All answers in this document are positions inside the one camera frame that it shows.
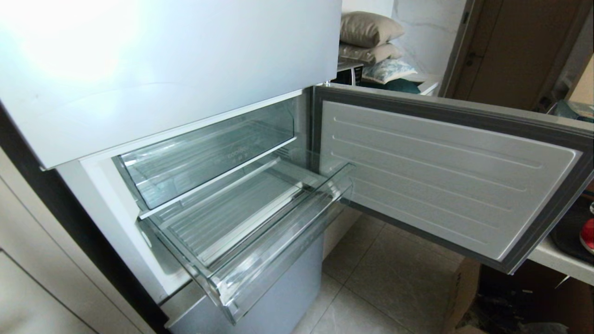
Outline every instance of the marble wall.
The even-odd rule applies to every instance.
[[[466,0],[394,0],[391,17],[405,34],[392,43],[419,73],[443,76],[465,4]]]

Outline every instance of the freezer compartment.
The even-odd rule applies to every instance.
[[[143,211],[203,185],[294,138],[296,98],[115,157]]]
[[[272,153],[141,222],[232,323],[319,237],[352,189],[353,165],[325,158],[314,173],[304,166],[322,159],[297,156]]]

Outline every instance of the floor tile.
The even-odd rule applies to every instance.
[[[318,297],[315,298],[291,334],[310,334],[341,287],[342,285],[338,281],[322,273],[322,285]]]
[[[312,334],[411,334],[359,296],[342,288]]]
[[[362,215],[328,254],[322,266],[323,271],[344,284],[384,224],[381,220]]]
[[[457,262],[458,264],[460,262],[462,262],[462,260],[464,260],[464,256],[460,255],[458,253],[456,253],[455,251],[451,251],[443,246],[440,246],[438,244],[435,244],[427,239],[421,238],[415,234],[412,234],[410,232],[407,232],[403,229],[400,229],[392,224],[386,224],[386,226],[384,227],[384,229],[388,229],[392,232],[396,232],[398,234],[400,234],[401,236],[410,239],[411,241],[416,242],[417,244],[421,245],[422,247],[426,247],[427,249],[436,252],[437,254],[446,257],[449,260],[452,260],[454,262]]]
[[[438,334],[457,263],[384,229],[346,287],[417,334]]]

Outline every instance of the white refrigerator door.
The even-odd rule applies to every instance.
[[[339,26],[340,0],[22,0],[0,99],[51,168],[330,80]]]
[[[312,148],[357,166],[356,208],[513,272],[592,179],[594,124],[316,87]]]

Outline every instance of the wooden door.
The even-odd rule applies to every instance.
[[[532,110],[581,3],[483,1],[453,98]]]

